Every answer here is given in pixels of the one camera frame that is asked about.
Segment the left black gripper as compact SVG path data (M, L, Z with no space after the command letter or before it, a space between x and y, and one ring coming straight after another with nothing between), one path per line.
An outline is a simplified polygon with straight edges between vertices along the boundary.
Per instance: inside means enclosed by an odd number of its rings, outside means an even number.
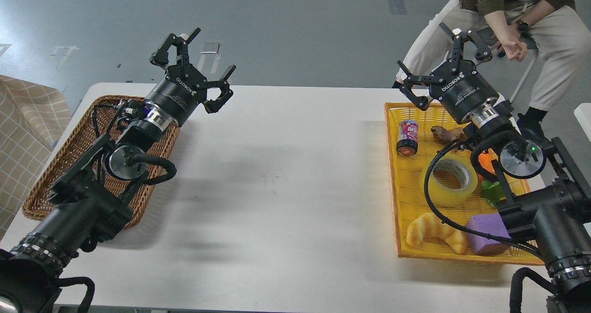
M234 95L229 78L236 65L230 65L217 81L207 81L198 69L190 66L188 46L200 32L201 28L197 27L190 35L170 33L150 56L150 64L167 71L165 77L145 97L145 101L170 115L177 126L183 126L199 103L203 102L207 113L217 113ZM176 48L176 65L172 66L169 63L171 47ZM219 96L215 100L205 100L203 84L207 90L219 89Z

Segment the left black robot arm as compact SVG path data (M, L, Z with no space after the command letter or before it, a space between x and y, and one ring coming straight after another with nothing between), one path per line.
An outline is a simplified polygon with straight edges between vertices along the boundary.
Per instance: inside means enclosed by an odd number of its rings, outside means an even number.
M95 294L88 277L61 278L78 252L92 252L113 239L131 221L132 199L142 187L167 182L176 175L165 156L150 155L174 126L181 127L203 105L216 113L233 96L230 65L209 81L189 59L188 46L200 33L169 34L150 57L165 71L143 101L91 107L95 141L50 186L50 212L11 250L1 251L1 311L50 313L63 288L84 285L78 306L86 313Z

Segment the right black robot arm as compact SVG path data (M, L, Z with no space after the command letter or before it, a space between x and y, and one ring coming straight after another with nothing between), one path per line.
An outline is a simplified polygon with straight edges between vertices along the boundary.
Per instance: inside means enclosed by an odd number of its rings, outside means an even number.
M488 44L473 29L440 27L452 39L452 51L430 75L406 75L401 92L425 111L439 101L458 124L466 124L467 140L454 139L435 155L423 179L427 205L442 224L471 235L496 240L538 256L549 275L528 268L512 278L509 311L521 312L523 279L529 277L550 292L549 313L590 311L591 242L589 183L559 138L530 140L510 122L513 107L477 71L492 59ZM498 182L504 200L498 212L508 237L488 235L451 221L434 205L428 191L431 171L453 149L471 150L471 164L485 179Z

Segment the person's clasped hands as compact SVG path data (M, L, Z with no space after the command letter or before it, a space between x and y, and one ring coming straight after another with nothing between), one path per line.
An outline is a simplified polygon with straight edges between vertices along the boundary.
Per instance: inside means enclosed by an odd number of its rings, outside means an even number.
M521 34L518 31L510 30L504 32L502 35L497 35L497 42L495 49L500 54L505 54L509 60L515 60L522 62L526 54L528 53L527 45L520 41L519 36Z

